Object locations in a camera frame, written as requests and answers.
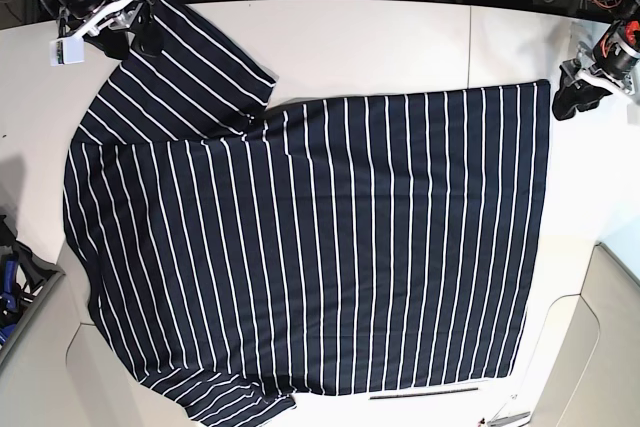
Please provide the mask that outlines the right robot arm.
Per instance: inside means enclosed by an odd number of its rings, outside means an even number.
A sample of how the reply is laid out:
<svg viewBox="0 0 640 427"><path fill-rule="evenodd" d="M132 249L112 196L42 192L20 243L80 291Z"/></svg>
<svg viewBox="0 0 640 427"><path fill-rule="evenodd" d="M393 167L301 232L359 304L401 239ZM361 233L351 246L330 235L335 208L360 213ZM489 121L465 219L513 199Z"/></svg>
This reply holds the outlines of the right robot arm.
<svg viewBox="0 0 640 427"><path fill-rule="evenodd" d="M131 52L157 57L164 42L153 18L158 0L39 0L57 24L50 64L82 63L90 44L107 57L124 60Z"/></svg>

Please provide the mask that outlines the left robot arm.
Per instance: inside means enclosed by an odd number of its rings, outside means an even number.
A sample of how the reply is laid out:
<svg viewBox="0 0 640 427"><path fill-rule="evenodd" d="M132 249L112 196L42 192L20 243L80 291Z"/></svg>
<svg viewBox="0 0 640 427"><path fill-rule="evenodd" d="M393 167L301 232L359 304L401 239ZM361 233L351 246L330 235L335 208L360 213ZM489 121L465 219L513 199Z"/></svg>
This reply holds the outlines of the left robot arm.
<svg viewBox="0 0 640 427"><path fill-rule="evenodd" d="M411 0L448 2L449 0ZM141 0L132 2L132 31L106 28L91 43L111 58L123 64L149 60L165 62L170 50L193 57L190 70L201 72L206 65L223 66L233 71L233 79L249 83L248 93L233 102L210 97L214 128L221 132L249 129L264 119L280 113L280 108L266 106L275 81L227 38L217 27L188 6L175 0ZM536 105L543 115L553 115L559 121L572 118L578 112L598 107L600 101L631 89L631 73L639 62L638 5L623 0L618 16L591 48L579 48L575 58L560 66L560 83L556 92L546 80L520 85L525 105Z"/></svg>

